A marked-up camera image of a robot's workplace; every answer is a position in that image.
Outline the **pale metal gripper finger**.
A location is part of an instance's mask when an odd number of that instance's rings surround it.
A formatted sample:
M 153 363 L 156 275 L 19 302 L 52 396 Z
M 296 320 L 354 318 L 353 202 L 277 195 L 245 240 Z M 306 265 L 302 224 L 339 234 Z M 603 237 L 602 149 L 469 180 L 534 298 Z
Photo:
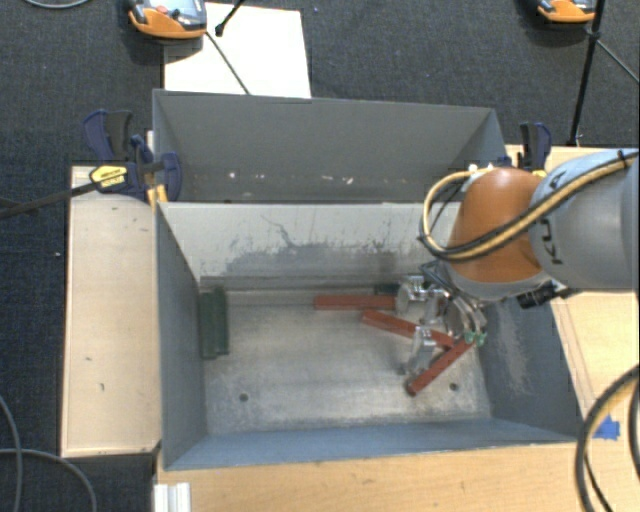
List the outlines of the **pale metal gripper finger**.
M 404 365 L 404 374 L 418 376 L 428 370 L 436 347 L 431 331 L 422 326 L 416 327 L 412 336 L 410 355 Z
M 406 313 L 412 303 L 423 302 L 426 297 L 424 279 L 421 276 L 406 276 L 399 283 L 396 295 L 396 311 Z

